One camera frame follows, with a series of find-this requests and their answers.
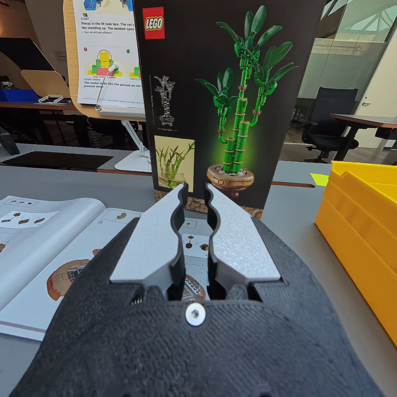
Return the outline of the yellow plastic bin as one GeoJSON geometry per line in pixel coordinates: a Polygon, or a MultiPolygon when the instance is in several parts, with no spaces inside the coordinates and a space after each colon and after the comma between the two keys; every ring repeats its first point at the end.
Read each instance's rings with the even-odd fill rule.
{"type": "Polygon", "coordinates": [[[334,161],[315,224],[397,344],[397,167],[334,161]]]}

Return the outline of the wooden chair back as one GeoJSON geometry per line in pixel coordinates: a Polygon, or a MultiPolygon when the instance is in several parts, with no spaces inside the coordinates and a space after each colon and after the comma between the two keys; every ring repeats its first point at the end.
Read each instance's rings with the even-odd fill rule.
{"type": "Polygon", "coordinates": [[[21,75],[40,97],[47,95],[71,97],[69,87],[56,71],[21,70],[21,75]]]}

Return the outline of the lego instruction booklet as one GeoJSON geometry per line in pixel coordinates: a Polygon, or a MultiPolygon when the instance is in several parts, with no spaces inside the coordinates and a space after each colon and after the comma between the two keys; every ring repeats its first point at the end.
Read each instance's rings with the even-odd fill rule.
{"type": "Polygon", "coordinates": [[[42,341],[86,265],[141,214],[93,198],[1,200],[1,333],[42,341]]]}

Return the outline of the blue plastic bin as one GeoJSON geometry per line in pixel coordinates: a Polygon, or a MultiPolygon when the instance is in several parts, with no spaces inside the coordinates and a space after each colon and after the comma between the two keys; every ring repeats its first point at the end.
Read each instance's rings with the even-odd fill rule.
{"type": "Polygon", "coordinates": [[[26,89],[0,89],[1,102],[37,102],[38,98],[33,90],[26,89]]]}

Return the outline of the black lego set box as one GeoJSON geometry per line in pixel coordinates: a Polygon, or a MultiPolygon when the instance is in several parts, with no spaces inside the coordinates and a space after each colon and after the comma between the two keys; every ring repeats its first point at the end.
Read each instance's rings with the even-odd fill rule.
{"type": "Polygon", "coordinates": [[[135,1],[156,201],[261,218],[325,1],[135,1]]]}

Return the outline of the black office chair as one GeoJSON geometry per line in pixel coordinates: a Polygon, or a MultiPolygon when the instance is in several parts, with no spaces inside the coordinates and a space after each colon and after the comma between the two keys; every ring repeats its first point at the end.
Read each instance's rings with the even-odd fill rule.
{"type": "Polygon", "coordinates": [[[350,115],[355,104],[358,89],[319,89],[315,105],[309,121],[304,123],[302,141],[311,144],[308,149],[320,151],[315,159],[304,162],[326,163],[323,158],[328,158],[330,151],[340,150],[346,143],[343,137],[346,126],[339,120],[329,117],[333,114],[350,115]]]}

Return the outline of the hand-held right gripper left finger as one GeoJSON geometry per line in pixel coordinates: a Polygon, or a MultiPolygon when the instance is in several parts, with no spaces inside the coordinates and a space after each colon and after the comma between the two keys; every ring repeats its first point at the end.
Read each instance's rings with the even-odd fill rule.
{"type": "Polygon", "coordinates": [[[188,184],[182,183],[141,215],[111,282],[157,286],[168,299],[182,299],[186,270],[178,231],[187,197],[188,184]]]}

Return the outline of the wooden desk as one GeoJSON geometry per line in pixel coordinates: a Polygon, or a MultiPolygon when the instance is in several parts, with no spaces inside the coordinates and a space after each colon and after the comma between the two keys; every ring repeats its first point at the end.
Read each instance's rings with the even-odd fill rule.
{"type": "Polygon", "coordinates": [[[357,116],[347,114],[329,114],[330,117],[342,120],[346,126],[350,127],[346,140],[340,150],[335,155],[335,161],[343,161],[350,145],[352,144],[355,135],[359,129],[367,128],[381,128],[384,130],[391,130],[388,136],[381,136],[383,139],[396,140],[397,139],[397,119],[392,117],[378,117],[378,116],[357,116]]]}

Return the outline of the wooden display board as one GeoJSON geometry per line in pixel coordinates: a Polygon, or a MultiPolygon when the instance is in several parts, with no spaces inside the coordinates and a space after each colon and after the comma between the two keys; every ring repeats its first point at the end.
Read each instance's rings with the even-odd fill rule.
{"type": "Polygon", "coordinates": [[[97,112],[95,105],[77,103],[79,86],[79,63],[77,51],[76,21],[72,0],[63,1],[63,20],[66,37],[67,67],[69,76],[69,91],[76,109],[88,117],[108,120],[134,120],[145,122],[145,110],[143,108],[120,107],[103,105],[97,112]]]}

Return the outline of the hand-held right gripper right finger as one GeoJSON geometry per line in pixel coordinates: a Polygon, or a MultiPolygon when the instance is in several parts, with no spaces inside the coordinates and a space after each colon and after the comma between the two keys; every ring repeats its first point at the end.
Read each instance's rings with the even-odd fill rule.
{"type": "Polygon", "coordinates": [[[224,299],[234,285],[250,289],[252,283],[279,282],[281,275],[257,227],[260,221],[206,184],[209,241],[207,291],[211,299],[224,299]]]}

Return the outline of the printed instruction sheet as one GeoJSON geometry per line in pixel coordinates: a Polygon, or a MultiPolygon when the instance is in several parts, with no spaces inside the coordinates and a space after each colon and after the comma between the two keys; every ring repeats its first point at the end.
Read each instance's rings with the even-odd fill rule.
{"type": "Polygon", "coordinates": [[[79,104],[144,108],[133,1],[73,1],[79,104]]]}

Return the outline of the black desk mat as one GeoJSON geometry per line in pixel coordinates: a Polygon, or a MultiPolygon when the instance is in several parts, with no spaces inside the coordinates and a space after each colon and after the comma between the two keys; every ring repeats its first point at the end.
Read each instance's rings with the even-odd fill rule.
{"type": "Polygon", "coordinates": [[[2,160],[1,165],[96,172],[112,158],[106,155],[34,151],[2,160]]]}

